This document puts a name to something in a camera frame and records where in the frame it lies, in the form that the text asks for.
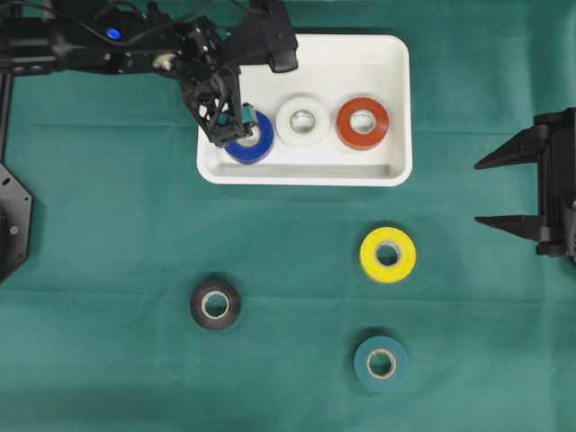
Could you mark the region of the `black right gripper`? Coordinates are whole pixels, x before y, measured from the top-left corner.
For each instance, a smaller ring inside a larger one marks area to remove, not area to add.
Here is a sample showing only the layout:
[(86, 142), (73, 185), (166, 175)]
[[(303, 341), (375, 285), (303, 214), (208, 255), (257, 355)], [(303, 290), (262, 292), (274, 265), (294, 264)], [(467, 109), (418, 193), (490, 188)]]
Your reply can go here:
[(524, 129), (482, 158), (475, 169), (536, 163), (538, 216), (478, 216), (480, 224), (538, 241), (536, 252), (575, 259), (575, 109), (535, 117)]

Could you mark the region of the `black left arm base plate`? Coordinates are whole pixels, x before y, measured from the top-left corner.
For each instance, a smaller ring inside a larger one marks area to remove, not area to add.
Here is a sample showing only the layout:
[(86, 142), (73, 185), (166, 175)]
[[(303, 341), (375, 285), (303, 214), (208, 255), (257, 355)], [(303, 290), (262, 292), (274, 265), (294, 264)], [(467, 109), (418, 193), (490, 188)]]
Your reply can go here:
[(32, 195), (1, 165), (1, 283), (28, 258)]

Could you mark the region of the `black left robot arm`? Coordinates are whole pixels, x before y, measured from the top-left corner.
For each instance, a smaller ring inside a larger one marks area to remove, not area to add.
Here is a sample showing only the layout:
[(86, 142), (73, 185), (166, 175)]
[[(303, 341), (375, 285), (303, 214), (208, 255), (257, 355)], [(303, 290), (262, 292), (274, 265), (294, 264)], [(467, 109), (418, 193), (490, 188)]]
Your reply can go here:
[(253, 138), (255, 108), (241, 100), (240, 65), (254, 48), (246, 37), (271, 11), (246, 7), (221, 32), (204, 1), (173, 18), (150, 1), (3, 1), (1, 127), (7, 127), (13, 80), (73, 70), (98, 75), (156, 74), (180, 85), (184, 105), (210, 142), (227, 147)]

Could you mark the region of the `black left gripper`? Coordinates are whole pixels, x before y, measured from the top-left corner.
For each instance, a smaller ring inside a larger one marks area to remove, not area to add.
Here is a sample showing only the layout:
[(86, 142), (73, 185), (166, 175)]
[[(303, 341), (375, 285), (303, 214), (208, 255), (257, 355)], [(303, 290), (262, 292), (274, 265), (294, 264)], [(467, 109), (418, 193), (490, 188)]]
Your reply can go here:
[(216, 25), (203, 16), (178, 30), (183, 47), (171, 60), (170, 72), (186, 108), (217, 147), (249, 136), (259, 124), (257, 110), (241, 101), (239, 68), (223, 63), (224, 39)]

